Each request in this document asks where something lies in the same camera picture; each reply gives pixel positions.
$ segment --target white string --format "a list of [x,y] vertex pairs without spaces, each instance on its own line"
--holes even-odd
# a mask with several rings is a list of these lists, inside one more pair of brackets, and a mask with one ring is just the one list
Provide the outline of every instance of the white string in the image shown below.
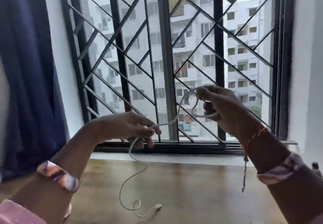
[[[194,88],[194,89],[192,89],[192,90],[188,91],[186,94],[184,94],[184,95],[183,95],[183,97],[182,97],[182,99],[181,99],[181,101],[180,101],[180,105],[178,106],[178,109],[177,109],[177,115],[176,115],[176,117],[175,117],[171,122],[164,123],[164,124],[158,124],[157,126],[167,126],[167,125],[171,125],[171,124],[175,123],[175,122],[177,121],[177,119],[178,119],[179,112],[180,112],[180,109],[181,109],[181,106],[182,106],[182,104],[183,104],[184,99],[185,99],[186,97],[189,97],[189,96],[190,96],[190,95],[192,95],[192,94],[194,94],[194,95],[196,96],[196,102],[195,102],[194,106],[192,107],[192,111],[191,111],[192,116],[193,116],[193,117],[198,117],[198,118],[209,118],[209,117],[212,117],[214,114],[211,114],[211,115],[197,115],[197,114],[195,114],[195,113],[194,113],[194,109],[196,108],[197,103],[198,103],[198,101],[199,101],[199,98],[197,97],[196,92],[195,92],[195,90],[196,90],[196,89],[197,89],[197,88]],[[145,169],[147,169],[147,166],[148,166],[146,162],[141,161],[141,160],[139,160],[139,159],[136,159],[136,158],[135,158],[135,157],[133,157],[133,156],[132,156],[132,154],[131,154],[131,150],[132,150],[133,146],[135,145],[135,143],[138,141],[138,139],[139,139],[139,137],[137,137],[137,138],[133,141],[133,143],[131,144],[130,149],[129,149],[129,156],[130,156],[132,159],[134,159],[135,161],[143,162],[143,163],[145,164],[145,167],[144,167],[141,171],[138,171],[137,173],[133,174],[131,177],[129,177],[127,180],[125,180],[125,181],[123,182],[123,184],[122,184],[122,186],[121,186],[121,188],[120,188],[120,192],[119,192],[119,201],[120,201],[121,206],[122,206],[123,208],[125,208],[126,210],[134,211],[134,212],[135,212],[135,214],[136,214],[138,217],[146,217],[146,216],[147,216],[147,215],[149,215],[149,214],[150,214],[150,212],[152,212],[153,210],[155,210],[155,209],[156,209],[156,210],[160,210],[162,205],[161,205],[161,204],[157,204],[157,205],[155,205],[154,207],[152,207],[152,208],[149,210],[149,212],[148,212],[147,214],[145,214],[145,215],[140,215],[140,214],[138,214],[138,213],[137,213],[137,210],[138,210],[138,209],[140,208],[140,206],[141,206],[141,201],[140,201],[140,199],[137,199],[137,200],[133,203],[132,208],[128,208],[128,207],[124,206],[124,205],[123,205],[123,203],[122,203],[122,201],[121,201],[121,191],[122,191],[122,188],[123,188],[124,184],[125,184],[128,180],[130,180],[131,178],[133,178],[134,176],[136,176],[136,175],[138,175],[138,174],[142,173]]]

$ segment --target white cord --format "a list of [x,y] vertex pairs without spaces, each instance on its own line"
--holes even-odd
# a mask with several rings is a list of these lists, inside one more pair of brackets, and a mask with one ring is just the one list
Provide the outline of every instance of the white cord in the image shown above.
[[[172,123],[175,123],[175,122],[177,121],[177,119],[178,119],[179,112],[180,112],[180,109],[181,109],[181,106],[182,106],[182,103],[183,103],[184,99],[185,99],[187,96],[189,97],[189,96],[190,96],[190,95],[192,95],[192,94],[194,94],[194,95],[196,96],[196,102],[195,102],[194,106],[192,107],[192,116],[194,116],[194,117],[198,117],[198,118],[209,118],[209,117],[212,117],[214,114],[211,114],[211,115],[197,115],[197,114],[195,114],[195,113],[194,113],[194,109],[196,108],[197,103],[198,103],[198,101],[199,101],[199,98],[197,97],[196,92],[195,92],[195,90],[196,90],[196,89],[197,89],[197,88],[194,88],[194,89],[190,90],[189,92],[187,92],[186,94],[184,94],[184,95],[183,95],[183,97],[182,97],[182,99],[181,99],[181,101],[180,101],[180,105],[178,106],[178,109],[177,109],[177,115],[176,115],[176,117],[175,117],[171,122],[164,123],[164,124],[158,124],[158,126],[166,126],[166,125],[171,125]],[[128,208],[128,207],[124,206],[124,205],[123,205],[123,203],[122,203],[122,201],[121,201],[121,191],[122,191],[122,188],[123,188],[124,184],[125,184],[128,180],[130,180],[131,178],[133,178],[134,176],[136,176],[136,175],[138,175],[138,174],[142,173],[145,169],[147,169],[147,163],[146,163],[146,162],[144,162],[144,161],[141,161],[141,160],[139,160],[139,159],[134,158],[134,157],[132,156],[132,154],[131,154],[131,150],[132,150],[133,146],[135,145],[135,143],[138,141],[138,139],[139,139],[139,137],[137,137],[137,138],[133,141],[133,143],[131,144],[130,149],[129,149],[129,156],[130,156],[131,158],[133,158],[135,161],[143,162],[143,163],[145,164],[145,167],[144,167],[141,171],[138,171],[137,173],[135,173],[134,175],[132,175],[131,177],[129,177],[127,180],[125,180],[125,181],[123,182],[123,184],[122,184],[122,186],[121,186],[121,188],[120,188],[120,192],[119,192],[119,201],[120,201],[121,206],[122,206],[123,208],[125,208],[126,210],[134,211],[134,212],[135,212],[135,214],[136,214],[138,217],[146,217],[147,215],[149,215],[149,214],[150,214],[150,212],[152,212],[152,210],[154,210],[154,209],[156,209],[156,210],[160,210],[162,205],[161,205],[161,204],[157,204],[157,205],[155,205],[154,207],[152,207],[152,208],[151,208],[151,210],[149,210],[149,212],[148,212],[147,214],[145,214],[145,215],[140,215],[140,214],[138,214],[138,213],[137,213],[137,211],[136,211],[136,210],[138,210],[138,209],[140,208],[140,206],[141,206],[141,201],[140,201],[140,199],[137,199],[137,200],[133,203],[132,208]]]

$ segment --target curtain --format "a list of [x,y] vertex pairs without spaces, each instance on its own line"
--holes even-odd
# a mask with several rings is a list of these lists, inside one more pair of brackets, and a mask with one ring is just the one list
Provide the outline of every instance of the curtain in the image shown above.
[[66,144],[45,0],[0,0],[0,55],[9,84],[6,181],[35,171]]

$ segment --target white building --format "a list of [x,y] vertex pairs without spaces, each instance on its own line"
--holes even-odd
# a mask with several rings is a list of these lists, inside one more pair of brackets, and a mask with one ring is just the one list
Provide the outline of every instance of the white building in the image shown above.
[[[103,9],[111,12],[110,0],[94,0]],[[213,16],[213,0],[192,0],[200,6],[205,12]],[[172,8],[177,0],[169,0],[170,8]],[[232,6],[227,16],[224,18],[224,26],[228,30],[235,32],[239,30],[249,15],[261,4],[262,0],[250,0],[246,2],[237,2]],[[160,123],[167,122],[167,109],[165,100],[165,84],[163,73],[163,60],[162,50],[160,45],[160,27],[159,27],[159,14],[157,0],[147,0],[148,13],[149,13],[149,27],[150,27],[150,39],[151,39],[151,53],[153,60],[153,75],[155,79],[155,92],[156,92],[156,105],[158,108],[158,117]],[[101,30],[101,32],[108,38],[114,33],[113,23],[111,18],[105,14],[99,7],[89,4],[90,15],[93,18],[94,25]],[[127,12],[128,7],[122,1],[119,0],[119,13],[121,18]],[[187,2],[183,2],[176,10],[175,14],[170,18],[172,39],[175,40],[178,35],[184,30],[188,22],[196,14],[196,9]],[[124,48],[131,41],[143,21],[146,19],[144,11],[144,0],[139,0],[135,10],[130,14],[129,19],[122,28],[122,36]],[[256,16],[246,25],[246,27],[240,32],[239,38],[247,43],[249,46],[254,46],[264,35],[262,29],[263,14],[259,11]],[[187,29],[184,36],[173,48],[173,67],[175,71],[183,64],[188,58],[196,46],[202,41],[204,35],[212,27],[212,23],[203,14],[199,14],[193,21],[191,26]],[[214,49],[214,35],[211,34],[205,39],[210,47]],[[96,56],[99,58],[103,49],[107,44],[107,40],[100,34],[95,38],[94,45],[96,46]],[[228,38],[224,34],[224,58],[227,59],[232,65],[235,65],[240,71],[248,76],[256,84],[259,84],[259,60],[255,58],[250,52],[246,51],[244,47],[239,45],[232,38]],[[128,51],[129,57],[131,57],[136,63],[138,63],[144,54],[148,51],[148,38],[147,28],[145,27],[137,40],[133,43],[132,47]],[[261,55],[261,45],[257,48],[257,52]],[[114,67],[119,69],[118,57],[116,48],[111,46],[109,51],[105,55],[105,59]],[[216,79],[215,73],[215,55],[206,47],[201,45],[191,56],[190,61],[197,66],[202,72],[207,74],[211,79]],[[148,98],[154,101],[154,91],[152,81],[149,75],[152,75],[150,56],[143,61],[141,67],[147,72],[147,74],[141,71],[136,65],[126,58],[128,79],[137,86]],[[105,79],[112,87],[114,87],[120,94],[122,94],[121,78],[120,75],[112,70],[104,61],[102,61],[96,70],[103,79]],[[188,87],[198,87],[201,85],[212,84],[213,82],[208,79],[203,73],[191,64],[185,64],[184,67],[178,72],[178,79],[180,79]],[[234,71],[231,67],[225,65],[225,84],[231,90],[233,90],[241,101],[253,110],[261,110],[261,93],[257,88],[251,85],[246,79]],[[110,88],[108,88],[103,82],[95,78],[96,92],[101,98],[109,104],[116,112],[124,112],[123,101],[116,96]],[[155,106],[151,104],[143,95],[141,95],[134,87],[129,85],[131,103],[149,119],[157,122]],[[188,91],[187,87],[181,84],[175,79],[175,92],[177,101],[183,97]],[[183,107],[190,112],[190,108],[195,103],[195,97],[190,97],[185,102]],[[106,115],[111,112],[100,102],[98,102],[99,114]],[[196,113],[203,114],[203,103],[199,102]],[[198,119],[202,124],[209,128],[214,134],[217,135],[217,124],[208,119]],[[194,119],[190,118],[186,112],[180,111],[179,127],[182,128],[188,135],[198,141],[213,141],[216,140],[205,128],[198,124]],[[168,140],[168,128],[163,126],[162,128],[162,140]],[[180,140],[188,140],[183,134],[180,134]]]

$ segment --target hand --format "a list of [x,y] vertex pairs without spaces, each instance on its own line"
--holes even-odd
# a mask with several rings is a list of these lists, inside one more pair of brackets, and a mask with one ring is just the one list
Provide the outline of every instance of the hand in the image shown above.
[[[100,143],[111,139],[139,137],[144,138],[150,148],[154,146],[151,139],[154,133],[162,133],[154,122],[135,112],[103,116],[91,120],[89,126],[98,134]],[[136,142],[136,148],[143,148],[143,140]]]
[[240,142],[249,140],[261,125],[229,89],[207,86],[197,88],[196,93],[200,100],[210,101],[204,102],[205,115],[215,113],[209,119]]

